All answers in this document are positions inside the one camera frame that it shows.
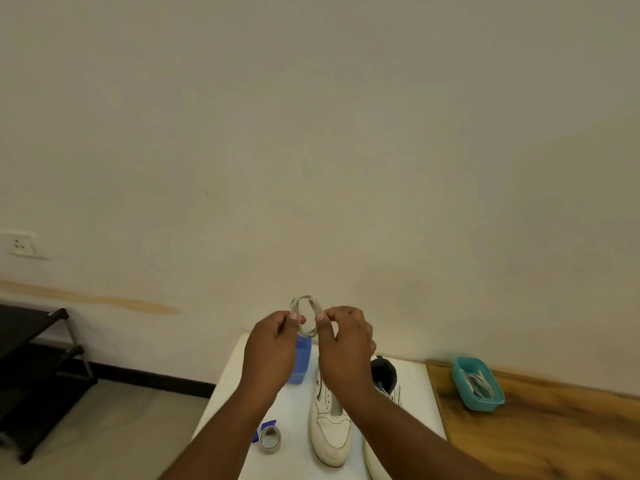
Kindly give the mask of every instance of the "purple object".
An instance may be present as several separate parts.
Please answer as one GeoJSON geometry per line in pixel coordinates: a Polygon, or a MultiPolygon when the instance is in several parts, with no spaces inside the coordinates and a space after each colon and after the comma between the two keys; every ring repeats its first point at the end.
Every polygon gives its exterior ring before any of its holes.
{"type": "Polygon", "coordinates": [[[296,364],[287,381],[289,384],[300,384],[305,379],[305,374],[309,369],[309,361],[311,361],[311,339],[298,336],[296,339],[296,364]]]}
{"type": "MultiPolygon", "coordinates": [[[[276,426],[276,421],[277,419],[274,419],[272,421],[267,421],[266,423],[262,423],[262,425],[260,426],[260,431],[262,431],[264,428],[267,428],[268,426],[276,426]]],[[[256,431],[255,435],[253,436],[253,439],[251,440],[251,443],[258,443],[258,432],[256,431]]]]}

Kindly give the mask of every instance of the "black rack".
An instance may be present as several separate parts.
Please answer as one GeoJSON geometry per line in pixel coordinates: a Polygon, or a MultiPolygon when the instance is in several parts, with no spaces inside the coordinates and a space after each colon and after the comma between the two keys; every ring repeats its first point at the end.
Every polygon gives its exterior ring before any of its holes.
{"type": "Polygon", "coordinates": [[[49,313],[0,305],[0,443],[16,448],[22,463],[97,382],[83,354],[64,308],[49,313]],[[32,342],[59,320],[67,327],[70,347],[32,342]],[[86,375],[61,371],[76,356],[86,375]]]}

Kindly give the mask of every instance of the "white shoe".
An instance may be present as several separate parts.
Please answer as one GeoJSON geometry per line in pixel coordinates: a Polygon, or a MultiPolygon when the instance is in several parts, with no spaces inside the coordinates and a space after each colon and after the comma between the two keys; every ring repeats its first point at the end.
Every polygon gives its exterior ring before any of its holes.
{"type": "Polygon", "coordinates": [[[344,465],[351,449],[351,418],[322,382],[320,370],[309,410],[309,434],[316,455],[325,465],[344,465]]]}
{"type": "MultiPolygon", "coordinates": [[[[391,362],[378,355],[377,358],[371,361],[371,377],[380,393],[387,396],[398,406],[402,406],[401,388],[400,384],[397,384],[396,368],[391,362]]],[[[392,480],[366,440],[364,440],[364,461],[367,464],[372,480],[392,480]]]]}

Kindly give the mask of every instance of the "tape roll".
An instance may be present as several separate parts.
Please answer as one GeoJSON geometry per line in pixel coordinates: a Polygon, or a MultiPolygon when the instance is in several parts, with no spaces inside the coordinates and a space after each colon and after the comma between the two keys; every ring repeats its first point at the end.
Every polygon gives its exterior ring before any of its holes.
{"type": "Polygon", "coordinates": [[[267,426],[260,432],[258,442],[260,451],[263,453],[276,453],[280,449],[280,443],[282,442],[280,430],[275,426],[267,426]]]}
{"type": "MultiPolygon", "coordinates": [[[[314,311],[314,313],[316,315],[324,312],[322,306],[320,306],[320,303],[318,303],[318,300],[316,300],[316,298],[314,298],[313,296],[308,295],[308,294],[301,294],[300,296],[297,296],[297,297],[293,298],[291,300],[291,303],[289,304],[289,311],[291,313],[295,313],[295,314],[299,315],[300,313],[298,313],[298,304],[299,304],[301,299],[305,299],[305,298],[309,301],[309,305],[311,305],[311,309],[313,309],[313,311],[314,311]]],[[[304,330],[302,330],[301,326],[298,329],[298,335],[300,335],[301,337],[304,337],[306,339],[311,339],[311,338],[315,337],[317,334],[318,334],[318,330],[316,329],[316,327],[314,327],[313,330],[311,330],[311,331],[304,331],[304,330]]]]}

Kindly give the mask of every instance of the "electrical outlet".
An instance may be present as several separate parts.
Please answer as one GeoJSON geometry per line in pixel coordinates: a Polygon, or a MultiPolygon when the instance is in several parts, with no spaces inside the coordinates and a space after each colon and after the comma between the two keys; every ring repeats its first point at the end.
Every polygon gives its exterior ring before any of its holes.
{"type": "Polygon", "coordinates": [[[36,250],[36,234],[23,231],[0,231],[7,252],[28,258],[41,257],[36,250]]]}

